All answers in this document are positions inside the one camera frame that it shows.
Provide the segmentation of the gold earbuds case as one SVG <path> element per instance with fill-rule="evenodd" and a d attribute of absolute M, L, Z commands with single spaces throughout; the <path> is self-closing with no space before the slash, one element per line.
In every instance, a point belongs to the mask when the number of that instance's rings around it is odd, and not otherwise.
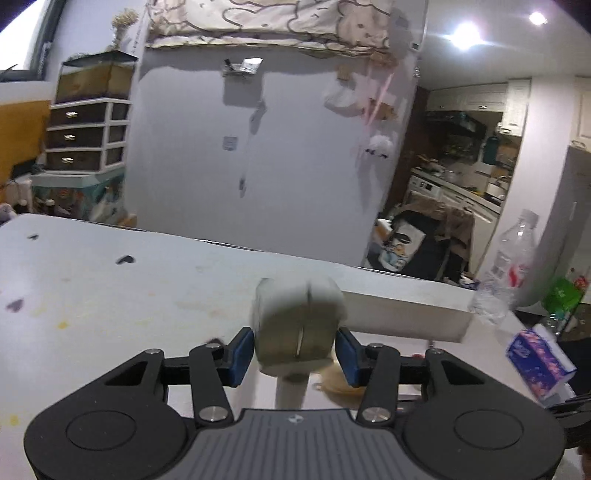
<path fill-rule="evenodd" d="M 332 363 L 317 372 L 318 381 L 315 382 L 315 390 L 335 395 L 361 398 L 365 394 L 365 387 L 353 387 L 349 385 L 339 360 L 332 356 Z"/>

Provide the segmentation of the white shallow cardboard tray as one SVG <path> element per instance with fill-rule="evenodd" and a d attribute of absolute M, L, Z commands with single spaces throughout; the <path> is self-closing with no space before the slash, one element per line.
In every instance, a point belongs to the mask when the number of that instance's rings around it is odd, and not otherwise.
<path fill-rule="evenodd" d="M 346 322 L 354 332 L 460 343 L 472 322 L 471 293 L 424 282 L 388 295 L 346 291 Z"/>

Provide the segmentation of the white watch band tool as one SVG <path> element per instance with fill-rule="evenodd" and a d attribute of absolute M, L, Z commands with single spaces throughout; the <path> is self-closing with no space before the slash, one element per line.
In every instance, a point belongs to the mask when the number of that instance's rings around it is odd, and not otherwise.
<path fill-rule="evenodd" d="M 332 345 L 346 319 L 345 297 L 332 278 L 263 278 L 250 325 L 259 371 L 276 378 L 277 410 L 300 410 L 311 373 L 332 365 Z"/>

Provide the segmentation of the purple floral tissue pack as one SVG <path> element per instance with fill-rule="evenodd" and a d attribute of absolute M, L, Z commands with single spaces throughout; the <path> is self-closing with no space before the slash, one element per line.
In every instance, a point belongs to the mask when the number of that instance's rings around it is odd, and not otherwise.
<path fill-rule="evenodd" d="M 521 330 L 506 356 L 539 401 L 546 401 L 564 387 L 577 368 L 543 325 Z"/>

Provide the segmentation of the white cartoon tote bag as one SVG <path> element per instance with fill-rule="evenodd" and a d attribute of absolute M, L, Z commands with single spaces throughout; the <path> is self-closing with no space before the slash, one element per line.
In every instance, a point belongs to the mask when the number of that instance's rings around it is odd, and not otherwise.
<path fill-rule="evenodd" d="M 378 258 L 387 271 L 399 273 L 411 262 L 422 246 L 426 234 L 406 220 L 398 220 L 384 242 Z"/>

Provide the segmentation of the chair with brown jacket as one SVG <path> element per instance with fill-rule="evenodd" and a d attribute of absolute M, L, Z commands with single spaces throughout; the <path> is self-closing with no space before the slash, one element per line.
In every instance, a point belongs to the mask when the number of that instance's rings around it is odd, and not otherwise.
<path fill-rule="evenodd" d="M 392 226 L 398 227 L 401 221 L 424 234 L 401 274 L 458 283 L 470 263 L 474 215 L 417 194 L 408 204 L 397 209 Z"/>

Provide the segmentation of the clear plastic water bottle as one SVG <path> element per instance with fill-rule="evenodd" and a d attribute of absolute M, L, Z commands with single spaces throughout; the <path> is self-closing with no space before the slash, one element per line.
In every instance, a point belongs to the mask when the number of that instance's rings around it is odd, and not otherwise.
<path fill-rule="evenodd" d="M 539 216 L 524 209 L 517 223 L 498 242 L 494 261 L 485 272 L 469 310 L 493 325 L 500 325 L 520 293 L 537 249 Z"/>

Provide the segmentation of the white sheep plush hanging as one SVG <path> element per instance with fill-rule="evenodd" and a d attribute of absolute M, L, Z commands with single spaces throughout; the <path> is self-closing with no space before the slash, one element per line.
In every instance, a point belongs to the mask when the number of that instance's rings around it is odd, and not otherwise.
<path fill-rule="evenodd" d="M 394 143 L 387 135 L 373 135 L 365 148 L 365 153 L 370 157 L 389 159 L 394 153 Z"/>

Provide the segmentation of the white drawer cabinet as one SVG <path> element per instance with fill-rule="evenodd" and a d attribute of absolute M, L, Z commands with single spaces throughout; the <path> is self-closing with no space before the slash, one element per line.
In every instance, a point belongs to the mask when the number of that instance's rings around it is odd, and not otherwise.
<path fill-rule="evenodd" d="M 106 97 L 52 105 L 44 169 L 86 174 L 123 166 L 130 112 L 129 101 Z"/>

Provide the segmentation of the glass fish tank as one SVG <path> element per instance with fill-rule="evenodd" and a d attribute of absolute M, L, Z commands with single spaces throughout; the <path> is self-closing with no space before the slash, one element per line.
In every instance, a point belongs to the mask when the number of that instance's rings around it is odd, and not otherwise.
<path fill-rule="evenodd" d="M 55 104 L 96 98 L 127 100 L 138 58 L 120 50 L 83 55 L 61 64 Z"/>

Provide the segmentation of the patterned fabric wall hanging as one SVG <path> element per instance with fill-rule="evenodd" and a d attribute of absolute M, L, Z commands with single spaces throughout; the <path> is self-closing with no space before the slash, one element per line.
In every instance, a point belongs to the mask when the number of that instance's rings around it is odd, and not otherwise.
<path fill-rule="evenodd" d="M 147 47 L 294 48 L 394 66 L 393 10 L 392 1 L 155 1 Z"/>

